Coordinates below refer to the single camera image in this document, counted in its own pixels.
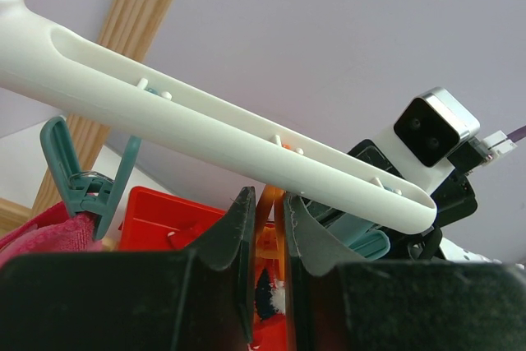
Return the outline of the white clip hanger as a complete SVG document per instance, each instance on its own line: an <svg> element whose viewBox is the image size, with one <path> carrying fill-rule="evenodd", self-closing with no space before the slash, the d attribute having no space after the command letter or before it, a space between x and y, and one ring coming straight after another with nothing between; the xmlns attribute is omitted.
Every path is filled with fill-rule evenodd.
<svg viewBox="0 0 526 351"><path fill-rule="evenodd" d="M139 120L116 126L179 153L314 201L336 197L332 155L348 155L202 90L155 73Z"/></svg>

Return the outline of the orange clothes peg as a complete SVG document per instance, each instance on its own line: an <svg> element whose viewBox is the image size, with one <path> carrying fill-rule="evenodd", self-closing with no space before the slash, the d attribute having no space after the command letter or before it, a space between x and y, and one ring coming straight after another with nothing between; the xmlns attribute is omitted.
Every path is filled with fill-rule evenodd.
<svg viewBox="0 0 526 351"><path fill-rule="evenodd" d="M266 184L256 204L256 279L264 269L270 278L285 280L285 190Z"/></svg>

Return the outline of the red patterned sock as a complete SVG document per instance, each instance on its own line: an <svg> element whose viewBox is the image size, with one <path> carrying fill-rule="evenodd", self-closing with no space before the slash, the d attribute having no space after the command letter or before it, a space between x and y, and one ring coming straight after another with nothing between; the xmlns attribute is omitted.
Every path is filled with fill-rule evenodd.
<svg viewBox="0 0 526 351"><path fill-rule="evenodd" d="M284 282L277 277L277 260L256 259L253 341L247 350L286 350Z"/></svg>

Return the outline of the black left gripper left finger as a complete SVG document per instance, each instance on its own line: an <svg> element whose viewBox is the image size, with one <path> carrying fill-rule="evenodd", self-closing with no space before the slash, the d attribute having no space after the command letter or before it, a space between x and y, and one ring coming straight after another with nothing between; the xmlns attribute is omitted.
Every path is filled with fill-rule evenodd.
<svg viewBox="0 0 526 351"><path fill-rule="evenodd" d="M180 251L18 256L1 269L4 350L244 350L256 194Z"/></svg>

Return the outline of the pink towel sock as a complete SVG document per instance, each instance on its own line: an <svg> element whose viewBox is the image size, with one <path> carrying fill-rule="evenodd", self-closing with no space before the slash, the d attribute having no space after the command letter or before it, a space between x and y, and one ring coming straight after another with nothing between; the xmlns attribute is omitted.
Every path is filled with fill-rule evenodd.
<svg viewBox="0 0 526 351"><path fill-rule="evenodd" d="M1 266L25 254L100 252L95 241L95 222L90 213L70 217L63 202L47 209L1 237Z"/></svg>

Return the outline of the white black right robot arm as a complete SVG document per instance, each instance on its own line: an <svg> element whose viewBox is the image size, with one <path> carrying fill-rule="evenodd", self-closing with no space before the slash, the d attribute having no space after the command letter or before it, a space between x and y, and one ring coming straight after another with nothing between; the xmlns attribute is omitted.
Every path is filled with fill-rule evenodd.
<svg viewBox="0 0 526 351"><path fill-rule="evenodd" d="M495 151L487 150L477 139L472 139L437 164L427 167L396 137L384 135L361 141L349 154L419 186L436 203L437 214L429 229L421 233L404 234L321 203L305 200L311 216L342 244L371 260L492 261L444 238L442 231L477 210L478 203L468 174L492 162L497 157Z"/></svg>

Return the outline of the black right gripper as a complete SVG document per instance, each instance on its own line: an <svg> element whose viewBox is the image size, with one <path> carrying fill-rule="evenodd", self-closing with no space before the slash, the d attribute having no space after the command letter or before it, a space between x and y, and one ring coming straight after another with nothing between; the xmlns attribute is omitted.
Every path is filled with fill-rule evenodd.
<svg viewBox="0 0 526 351"><path fill-rule="evenodd" d="M421 233L436 219L436 203L417 185L349 153L332 155L331 165L343 190L318 203L404 234Z"/></svg>

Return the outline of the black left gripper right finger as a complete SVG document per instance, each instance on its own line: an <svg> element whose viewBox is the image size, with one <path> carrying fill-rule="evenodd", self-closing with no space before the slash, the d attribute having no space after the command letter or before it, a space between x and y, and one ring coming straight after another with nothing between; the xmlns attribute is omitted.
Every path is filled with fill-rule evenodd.
<svg viewBox="0 0 526 351"><path fill-rule="evenodd" d="M366 261L284 198L290 350L522 350L514 265Z"/></svg>

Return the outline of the teal end clothes peg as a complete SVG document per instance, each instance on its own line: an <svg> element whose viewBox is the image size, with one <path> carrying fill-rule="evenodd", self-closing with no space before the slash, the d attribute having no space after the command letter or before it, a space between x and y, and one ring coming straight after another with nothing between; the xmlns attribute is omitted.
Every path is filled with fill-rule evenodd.
<svg viewBox="0 0 526 351"><path fill-rule="evenodd" d="M390 239L376 224L349 213L338 217L328 231L358 255L375 261L390 251Z"/></svg>

